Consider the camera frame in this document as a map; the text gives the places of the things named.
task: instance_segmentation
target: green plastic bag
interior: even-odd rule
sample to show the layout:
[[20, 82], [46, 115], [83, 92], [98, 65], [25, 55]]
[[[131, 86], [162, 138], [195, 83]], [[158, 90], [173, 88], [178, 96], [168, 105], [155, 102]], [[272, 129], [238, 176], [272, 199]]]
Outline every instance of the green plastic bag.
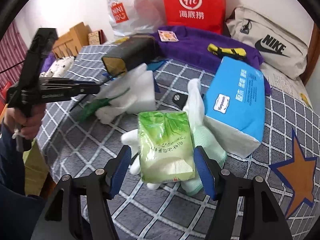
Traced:
[[155, 111], [138, 115], [141, 178], [164, 183], [195, 177], [193, 147], [185, 112]]

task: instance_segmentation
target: tissue pack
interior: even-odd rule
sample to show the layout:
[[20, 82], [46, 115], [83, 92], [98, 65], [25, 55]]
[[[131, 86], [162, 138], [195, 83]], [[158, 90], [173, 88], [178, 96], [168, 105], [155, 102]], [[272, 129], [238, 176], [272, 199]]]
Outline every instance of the tissue pack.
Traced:
[[205, 125], [222, 148], [246, 158], [261, 143], [265, 120], [261, 71], [224, 57], [204, 96]]
[[143, 182], [184, 181], [195, 177], [193, 146], [185, 112], [154, 111], [138, 115]]

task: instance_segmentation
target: orange star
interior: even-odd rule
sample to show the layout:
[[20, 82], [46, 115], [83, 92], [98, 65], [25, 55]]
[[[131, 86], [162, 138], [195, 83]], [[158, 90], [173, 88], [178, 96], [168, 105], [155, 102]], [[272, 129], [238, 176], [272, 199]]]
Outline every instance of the orange star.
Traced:
[[293, 190], [285, 217], [289, 218], [304, 202], [313, 206], [313, 177], [316, 171], [317, 157], [305, 158], [298, 138], [292, 129], [292, 159], [271, 164], [270, 169], [281, 181]]

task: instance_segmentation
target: nike swoosh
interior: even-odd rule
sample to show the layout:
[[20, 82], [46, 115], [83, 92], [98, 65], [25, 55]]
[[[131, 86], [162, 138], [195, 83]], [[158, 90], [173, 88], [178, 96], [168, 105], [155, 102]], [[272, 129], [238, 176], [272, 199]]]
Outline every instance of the nike swoosh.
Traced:
[[272, 53], [272, 54], [277, 54], [277, 55], [280, 55], [280, 56], [289, 57], [289, 56], [287, 56], [287, 55], [280, 54], [280, 53], [277, 52], [277, 51], [274, 51], [274, 50], [271, 50], [271, 49], [266, 49], [266, 48], [262, 47], [261, 41], [262, 41], [262, 39], [261, 39], [261, 40], [258, 40], [258, 41], [256, 42], [256, 44], [254, 45], [254, 47], [255, 47], [258, 51], [262, 51], [262, 52], [266, 52], [266, 53]]

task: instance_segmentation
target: grey checkered blanket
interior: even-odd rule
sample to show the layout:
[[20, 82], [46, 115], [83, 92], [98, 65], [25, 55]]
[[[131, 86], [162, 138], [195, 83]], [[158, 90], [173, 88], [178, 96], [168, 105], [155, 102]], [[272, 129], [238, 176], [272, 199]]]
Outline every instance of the grey checkered blanket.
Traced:
[[[83, 47], [66, 77], [76, 80], [98, 81], [105, 73], [100, 61], [113, 46]], [[214, 75], [178, 61], [168, 60], [154, 72], [160, 93], [156, 93], [159, 110], [178, 110], [172, 102], [174, 93], [187, 94], [187, 84], [200, 78], [205, 93]], [[122, 114], [108, 125], [95, 116], [77, 123], [83, 104], [69, 113], [79, 97], [69, 102], [48, 104], [38, 142], [43, 150], [55, 182], [65, 173], [73, 177], [86, 176], [117, 155], [122, 147], [120, 136], [138, 127], [137, 116]], [[266, 119], [263, 142], [248, 158], [229, 154], [224, 168], [238, 177], [265, 178], [285, 213], [294, 192], [270, 169], [269, 165], [292, 158], [292, 128], [295, 130], [305, 157], [319, 157], [319, 117], [289, 95], [273, 89], [266, 97]], [[314, 174], [314, 203], [302, 203], [287, 219], [294, 239], [303, 239], [316, 221], [320, 201], [320, 162]], [[88, 218], [86, 198], [82, 197], [83, 216]], [[129, 172], [119, 195], [108, 201], [120, 239], [202, 239], [209, 228], [216, 203], [201, 190], [190, 197], [180, 183], [161, 185], [148, 190], [139, 176]], [[239, 239], [244, 201], [238, 200], [237, 217], [232, 239]]]

